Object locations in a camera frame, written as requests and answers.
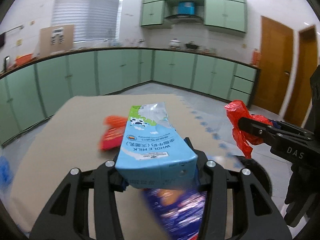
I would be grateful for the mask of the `red plastic bag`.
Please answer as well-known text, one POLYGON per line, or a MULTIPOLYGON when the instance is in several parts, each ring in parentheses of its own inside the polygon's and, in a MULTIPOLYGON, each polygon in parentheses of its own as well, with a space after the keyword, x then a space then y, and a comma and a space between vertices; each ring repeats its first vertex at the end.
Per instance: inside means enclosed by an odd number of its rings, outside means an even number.
POLYGON ((234 100, 225 105, 227 118, 233 125, 232 135, 238 148, 246 159, 251 159, 253 148, 251 145, 264 143, 259 131, 267 126, 273 127, 270 119, 263 115, 250 114, 246 105, 241 100, 234 100))

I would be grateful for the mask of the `blue snack bag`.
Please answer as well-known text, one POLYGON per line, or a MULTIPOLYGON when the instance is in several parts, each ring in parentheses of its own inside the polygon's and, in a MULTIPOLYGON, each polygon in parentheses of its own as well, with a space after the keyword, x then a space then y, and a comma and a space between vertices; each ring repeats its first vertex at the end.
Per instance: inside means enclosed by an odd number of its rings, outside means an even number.
POLYGON ((197 239, 201 227, 206 193, 197 189, 142 191, 157 222, 170 239, 197 239))

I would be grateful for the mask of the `red paper cup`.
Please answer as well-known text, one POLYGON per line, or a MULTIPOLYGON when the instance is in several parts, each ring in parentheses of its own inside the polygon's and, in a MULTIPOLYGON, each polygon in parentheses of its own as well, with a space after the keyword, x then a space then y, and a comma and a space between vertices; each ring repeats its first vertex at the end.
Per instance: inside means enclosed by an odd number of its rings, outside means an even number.
POLYGON ((109 128, 99 141, 99 150, 108 151, 121 145, 124 136, 125 127, 109 128))

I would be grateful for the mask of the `blue milk carton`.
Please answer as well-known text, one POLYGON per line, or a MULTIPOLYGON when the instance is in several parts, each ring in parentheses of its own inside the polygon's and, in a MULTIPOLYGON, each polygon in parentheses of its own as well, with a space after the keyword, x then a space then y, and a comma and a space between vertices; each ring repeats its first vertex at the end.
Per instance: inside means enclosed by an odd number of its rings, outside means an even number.
POLYGON ((197 155, 168 120, 163 102, 130 108, 115 168, 137 189, 186 189, 197 155))

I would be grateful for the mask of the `orange foam fruit net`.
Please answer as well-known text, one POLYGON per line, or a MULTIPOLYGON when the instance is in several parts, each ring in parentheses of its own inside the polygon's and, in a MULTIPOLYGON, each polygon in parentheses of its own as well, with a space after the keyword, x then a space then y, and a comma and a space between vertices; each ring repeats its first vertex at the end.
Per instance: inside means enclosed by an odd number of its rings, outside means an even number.
POLYGON ((127 118, 118 115, 109 115, 104 119, 104 124, 113 128, 125 127, 127 118))

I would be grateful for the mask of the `black lined trash bin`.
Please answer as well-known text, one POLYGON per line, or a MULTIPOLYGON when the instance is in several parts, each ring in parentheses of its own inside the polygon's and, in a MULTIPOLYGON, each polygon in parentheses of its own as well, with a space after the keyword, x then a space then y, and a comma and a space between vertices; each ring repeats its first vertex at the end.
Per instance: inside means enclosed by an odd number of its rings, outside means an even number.
POLYGON ((247 159, 244 156, 235 156, 240 163, 244 166, 244 168, 249 169, 254 176, 259 180, 263 188, 266 190, 268 195, 272 196, 272 182, 267 174, 266 170, 254 159, 247 159))

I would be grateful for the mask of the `orange thermos flask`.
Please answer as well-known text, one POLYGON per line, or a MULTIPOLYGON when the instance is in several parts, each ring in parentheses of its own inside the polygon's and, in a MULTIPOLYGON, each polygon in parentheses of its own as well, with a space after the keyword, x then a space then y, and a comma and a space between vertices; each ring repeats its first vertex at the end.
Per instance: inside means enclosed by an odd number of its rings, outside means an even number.
POLYGON ((257 48, 255 48, 253 50, 251 64, 254 65, 254 66, 259 66, 260 58, 261 58, 261 53, 257 48))

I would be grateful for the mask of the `black wok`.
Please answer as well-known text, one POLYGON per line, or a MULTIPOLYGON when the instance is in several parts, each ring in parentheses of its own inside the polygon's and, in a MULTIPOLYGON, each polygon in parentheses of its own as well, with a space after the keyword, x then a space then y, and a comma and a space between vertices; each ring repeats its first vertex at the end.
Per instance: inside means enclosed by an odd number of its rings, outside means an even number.
POLYGON ((184 46, 188 50, 198 50, 199 48, 199 45, 196 45, 194 42, 185 43, 184 46))

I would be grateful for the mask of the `black range hood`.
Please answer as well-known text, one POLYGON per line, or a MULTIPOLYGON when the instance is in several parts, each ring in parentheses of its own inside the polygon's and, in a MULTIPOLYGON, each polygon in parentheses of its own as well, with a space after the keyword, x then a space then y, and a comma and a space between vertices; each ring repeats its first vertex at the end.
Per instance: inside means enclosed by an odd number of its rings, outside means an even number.
POLYGON ((177 14, 165 18, 170 24, 203 24, 203 18, 197 15, 177 14))

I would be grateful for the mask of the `orange plastic basin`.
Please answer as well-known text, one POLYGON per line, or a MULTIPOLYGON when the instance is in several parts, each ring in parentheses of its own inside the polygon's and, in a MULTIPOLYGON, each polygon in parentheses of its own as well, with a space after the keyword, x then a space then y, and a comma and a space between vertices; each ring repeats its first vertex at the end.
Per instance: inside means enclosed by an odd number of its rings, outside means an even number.
POLYGON ((16 64, 16 66, 21 66, 21 65, 24 65, 24 64, 30 62, 32 59, 33 59, 32 54, 25 54, 22 56, 18 56, 18 57, 16 57, 15 64, 16 64))

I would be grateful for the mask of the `steel electric kettle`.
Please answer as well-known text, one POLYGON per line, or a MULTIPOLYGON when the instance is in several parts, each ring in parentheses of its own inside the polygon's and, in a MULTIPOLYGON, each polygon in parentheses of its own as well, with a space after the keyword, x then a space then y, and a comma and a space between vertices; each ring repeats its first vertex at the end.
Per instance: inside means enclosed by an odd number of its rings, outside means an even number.
POLYGON ((3 71, 6 72, 10 66, 10 56, 6 56, 3 61, 3 71))

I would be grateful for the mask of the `cardboard box on counter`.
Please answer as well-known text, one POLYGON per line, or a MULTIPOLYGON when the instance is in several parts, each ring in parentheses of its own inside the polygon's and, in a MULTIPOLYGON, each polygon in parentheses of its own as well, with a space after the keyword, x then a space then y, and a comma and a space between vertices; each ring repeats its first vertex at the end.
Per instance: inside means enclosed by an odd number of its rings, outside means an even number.
POLYGON ((39 35, 39 56, 47 57, 73 48, 74 25, 42 28, 39 35))

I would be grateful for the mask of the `window with white blinds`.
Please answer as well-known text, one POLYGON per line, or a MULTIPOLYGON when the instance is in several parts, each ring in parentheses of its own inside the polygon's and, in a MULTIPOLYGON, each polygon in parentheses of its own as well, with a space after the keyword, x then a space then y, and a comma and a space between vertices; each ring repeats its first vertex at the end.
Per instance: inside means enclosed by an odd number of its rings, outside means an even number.
POLYGON ((123 0, 55 0, 51 25, 74 25, 74 41, 117 39, 123 0))

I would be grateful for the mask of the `green upper wall cabinets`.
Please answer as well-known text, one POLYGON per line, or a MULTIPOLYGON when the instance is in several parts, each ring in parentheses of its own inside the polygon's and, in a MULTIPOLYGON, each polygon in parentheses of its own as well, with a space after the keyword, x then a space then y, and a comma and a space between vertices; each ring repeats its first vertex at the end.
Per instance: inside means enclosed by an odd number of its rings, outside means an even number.
POLYGON ((195 15, 215 32, 244 37, 247 33, 246 0, 142 0, 140 26, 148 29, 172 28, 166 17, 177 15, 179 2, 194 2, 195 15))

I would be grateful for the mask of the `dark towel on rail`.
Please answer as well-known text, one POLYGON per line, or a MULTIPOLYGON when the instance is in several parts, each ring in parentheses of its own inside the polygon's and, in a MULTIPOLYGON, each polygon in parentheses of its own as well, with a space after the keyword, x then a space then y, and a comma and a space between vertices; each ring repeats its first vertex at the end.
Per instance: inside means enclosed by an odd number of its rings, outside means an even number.
POLYGON ((0 34, 0 48, 4 47, 5 45, 5 37, 6 37, 6 32, 0 34))

